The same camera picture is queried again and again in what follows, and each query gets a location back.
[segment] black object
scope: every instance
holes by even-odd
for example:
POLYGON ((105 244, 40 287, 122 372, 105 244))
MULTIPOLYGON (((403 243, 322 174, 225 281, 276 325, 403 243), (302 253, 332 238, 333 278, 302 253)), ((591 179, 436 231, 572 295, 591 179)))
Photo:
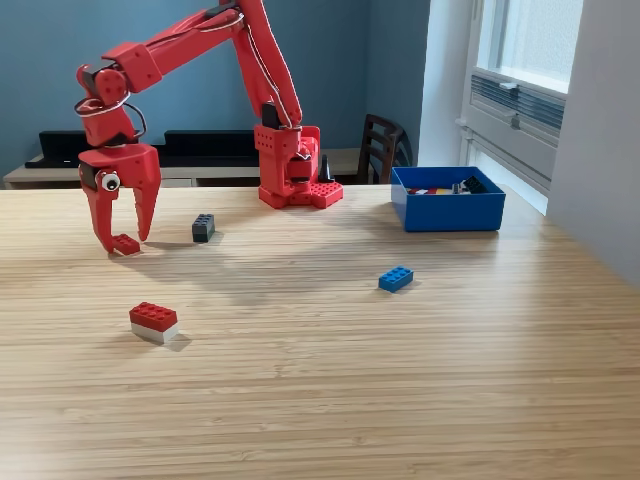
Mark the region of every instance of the black object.
POLYGON ((99 97, 98 89, 96 88, 95 78, 105 68, 113 68, 116 64, 113 60, 102 60, 99 63, 89 65, 82 71, 82 82, 95 96, 99 97))
POLYGON ((335 179, 331 176, 331 172, 329 171, 329 159, 326 155, 322 156, 322 165, 320 166, 320 171, 318 172, 318 181, 320 183, 335 182, 335 179))
POLYGON ((216 227, 214 225, 213 215, 211 214, 199 215, 191 226, 191 233, 193 234, 193 241, 195 243, 208 243, 215 231, 216 227))
POLYGON ((471 193, 489 193, 487 187, 485 187, 475 176, 470 177, 468 180, 465 180, 464 186, 471 193))
MULTIPOLYGON (((93 149, 84 131, 40 133, 42 160, 26 168, 77 168, 78 155, 93 149)), ((260 164, 251 130, 170 130, 158 149, 161 167, 257 167, 260 164)))
POLYGON ((82 183, 89 187, 93 191, 98 191, 98 183, 96 182, 96 175, 100 171, 99 168, 92 167, 88 163, 80 162, 80 175, 82 183))
POLYGON ((155 145, 163 168, 260 165, 252 130, 169 130, 164 138, 155 145))
POLYGON ((220 15, 223 12, 226 12, 227 10, 231 10, 233 8, 238 8, 238 5, 236 2, 229 2, 226 3, 224 5, 218 5, 217 7, 213 7, 210 8, 209 10, 207 10, 204 14, 205 18, 213 18, 216 17, 218 15, 220 15))
POLYGON ((279 130, 282 126, 280 118, 278 117, 278 110, 276 110, 276 106, 271 102, 262 104, 262 125, 267 128, 273 128, 274 130, 279 130))

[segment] red lego brick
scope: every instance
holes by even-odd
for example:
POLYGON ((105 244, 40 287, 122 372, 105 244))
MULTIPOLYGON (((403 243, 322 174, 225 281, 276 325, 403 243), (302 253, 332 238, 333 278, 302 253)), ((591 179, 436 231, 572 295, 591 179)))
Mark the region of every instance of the red lego brick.
POLYGON ((113 246, 123 255, 133 255, 140 251, 140 244, 124 233, 113 237, 113 246))
POLYGON ((166 332, 178 323, 178 316, 173 310, 146 302, 142 302, 131 310, 129 318, 134 325, 140 325, 156 332, 166 332))
POLYGON ((339 183, 314 183, 311 185, 311 203, 316 208, 327 208, 342 200, 344 189, 339 183))

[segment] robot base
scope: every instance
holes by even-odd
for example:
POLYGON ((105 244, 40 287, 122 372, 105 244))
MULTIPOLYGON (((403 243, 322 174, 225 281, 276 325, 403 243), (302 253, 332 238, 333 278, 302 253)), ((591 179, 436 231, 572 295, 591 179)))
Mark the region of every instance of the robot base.
POLYGON ((288 197, 277 195, 264 187, 260 187, 259 195, 260 200, 277 209, 288 205, 313 205, 324 209, 342 200, 344 189, 339 183, 313 183, 308 192, 295 192, 288 197))

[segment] lego brick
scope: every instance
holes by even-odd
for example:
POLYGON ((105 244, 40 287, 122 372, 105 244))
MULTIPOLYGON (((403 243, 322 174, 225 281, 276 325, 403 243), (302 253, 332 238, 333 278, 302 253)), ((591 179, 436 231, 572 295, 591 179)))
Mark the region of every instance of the lego brick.
POLYGON ((207 243, 215 231, 216 227, 213 215, 210 214, 202 214, 198 216, 191 227, 191 233, 193 234, 193 241, 195 243, 207 243))
POLYGON ((389 270, 378 280, 378 287, 391 293, 395 293, 413 282, 413 270, 402 265, 389 270))
POLYGON ((147 340, 151 340, 152 342, 167 343, 171 341, 171 339, 179 333, 180 329, 178 327, 178 324, 176 323, 174 326, 169 327, 164 332, 158 332, 156 330, 143 327, 142 325, 136 325, 135 323, 132 323, 131 331, 135 335, 145 338, 147 340))
POLYGON ((178 323, 173 310, 143 302, 129 312, 131 324, 140 325, 157 332, 164 332, 178 323))
POLYGON ((123 255, 133 255, 140 251, 140 244, 124 233, 113 237, 113 247, 123 255))
POLYGON ((311 185, 311 204, 316 208, 328 208, 344 197, 339 183, 314 183, 311 185))

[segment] wooden table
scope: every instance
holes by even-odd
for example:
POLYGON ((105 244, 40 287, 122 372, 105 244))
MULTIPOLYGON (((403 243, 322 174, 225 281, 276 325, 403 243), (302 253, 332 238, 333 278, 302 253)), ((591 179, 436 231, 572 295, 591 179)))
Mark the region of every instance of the wooden table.
POLYGON ((0 478, 640 478, 638 292, 511 192, 499 234, 407 234, 389 197, 163 190, 109 258, 82 192, 0 192, 0 478), (133 336, 142 301, 182 336, 133 336))

